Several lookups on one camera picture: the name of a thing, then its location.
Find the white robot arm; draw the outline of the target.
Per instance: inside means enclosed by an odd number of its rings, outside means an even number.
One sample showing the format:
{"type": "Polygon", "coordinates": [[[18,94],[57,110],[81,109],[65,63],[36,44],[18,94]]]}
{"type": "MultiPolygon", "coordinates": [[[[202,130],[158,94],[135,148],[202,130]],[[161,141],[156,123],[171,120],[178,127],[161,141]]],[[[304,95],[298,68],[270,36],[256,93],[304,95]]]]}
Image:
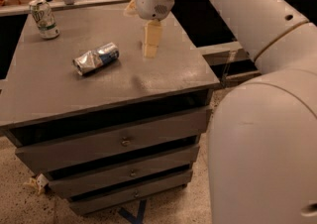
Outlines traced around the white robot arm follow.
{"type": "MultiPolygon", "coordinates": [[[[260,71],[208,135],[212,224],[316,224],[317,27],[284,0],[209,0],[260,71]]],[[[134,0],[143,19],[174,0],[134,0]]]]}

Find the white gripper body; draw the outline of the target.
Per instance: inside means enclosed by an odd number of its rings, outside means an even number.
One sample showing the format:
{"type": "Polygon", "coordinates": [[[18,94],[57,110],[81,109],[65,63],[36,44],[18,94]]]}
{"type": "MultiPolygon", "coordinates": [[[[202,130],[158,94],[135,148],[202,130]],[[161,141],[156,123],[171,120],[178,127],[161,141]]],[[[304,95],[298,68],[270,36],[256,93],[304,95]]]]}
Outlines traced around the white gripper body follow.
{"type": "Polygon", "coordinates": [[[145,20],[163,20],[174,5],[174,0],[135,0],[138,15],[145,20]]]}

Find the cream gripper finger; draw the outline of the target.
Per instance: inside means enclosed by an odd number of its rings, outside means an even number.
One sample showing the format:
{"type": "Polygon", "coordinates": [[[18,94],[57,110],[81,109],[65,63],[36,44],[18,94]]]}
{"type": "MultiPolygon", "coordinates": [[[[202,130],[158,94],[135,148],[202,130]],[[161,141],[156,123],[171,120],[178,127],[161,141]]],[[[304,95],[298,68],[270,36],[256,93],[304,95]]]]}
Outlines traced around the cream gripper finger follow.
{"type": "Polygon", "coordinates": [[[135,0],[131,0],[127,7],[124,9],[124,15],[125,16],[135,16],[137,15],[137,9],[136,9],[136,4],[135,0]]]}
{"type": "Polygon", "coordinates": [[[153,58],[157,55],[161,33],[162,26],[159,20],[150,20],[146,22],[143,42],[144,57],[153,58]]]}

